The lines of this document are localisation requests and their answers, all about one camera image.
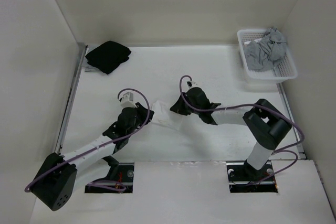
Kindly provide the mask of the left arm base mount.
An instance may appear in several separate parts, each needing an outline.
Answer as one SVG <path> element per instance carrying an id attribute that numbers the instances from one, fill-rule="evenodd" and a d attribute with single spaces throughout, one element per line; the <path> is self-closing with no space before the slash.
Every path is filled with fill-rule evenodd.
<path id="1" fill-rule="evenodd" d="M 96 179 L 96 186 L 85 186 L 86 194 L 131 194 L 133 193 L 134 163 L 120 163 L 109 156 L 103 159 L 110 166 L 105 177 Z"/>

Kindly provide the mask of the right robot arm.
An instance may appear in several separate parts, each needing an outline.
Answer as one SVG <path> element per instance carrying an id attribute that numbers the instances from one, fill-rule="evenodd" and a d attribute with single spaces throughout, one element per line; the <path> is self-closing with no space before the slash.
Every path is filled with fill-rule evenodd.
<path id="1" fill-rule="evenodd" d="M 201 88 L 190 88 L 180 94 L 170 111 L 184 116 L 196 114 L 209 125 L 232 124 L 247 127 L 256 144 L 244 161 L 240 173 L 246 180 L 252 181 L 261 179 L 269 157 L 292 129 L 292 125 L 266 99 L 259 99 L 251 109 L 225 109 L 220 103 L 211 102 Z"/>

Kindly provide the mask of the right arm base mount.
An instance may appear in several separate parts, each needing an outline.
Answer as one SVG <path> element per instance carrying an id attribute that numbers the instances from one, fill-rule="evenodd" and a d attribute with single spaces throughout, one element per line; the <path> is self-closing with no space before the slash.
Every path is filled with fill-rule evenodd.
<path id="1" fill-rule="evenodd" d="M 271 162 L 267 162 L 264 167 L 254 172 L 249 170 L 244 162 L 226 163 L 229 191 L 231 193 L 277 193 L 278 188 L 275 177 L 261 179 L 273 173 Z"/>

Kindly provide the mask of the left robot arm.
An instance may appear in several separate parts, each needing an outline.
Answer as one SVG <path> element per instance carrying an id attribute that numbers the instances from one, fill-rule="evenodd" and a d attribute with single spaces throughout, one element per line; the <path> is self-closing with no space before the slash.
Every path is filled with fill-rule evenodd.
<path id="1" fill-rule="evenodd" d="M 100 179 L 113 181 L 119 166 L 113 154 L 123 149 L 153 116 L 154 111 L 136 103 L 122 109 L 118 119 L 91 143 L 64 155 L 49 154 L 29 186 L 30 192 L 50 210 L 57 211 L 77 188 L 95 186 Z"/>

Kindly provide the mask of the white tank top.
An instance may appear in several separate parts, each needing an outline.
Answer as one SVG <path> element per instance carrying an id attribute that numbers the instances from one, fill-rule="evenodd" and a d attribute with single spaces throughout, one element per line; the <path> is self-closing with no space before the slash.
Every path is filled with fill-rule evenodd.
<path id="1" fill-rule="evenodd" d="M 151 106 L 154 112 L 152 123 L 158 126 L 178 131 L 182 125 L 183 116 L 170 111 L 169 105 L 157 100 Z"/>

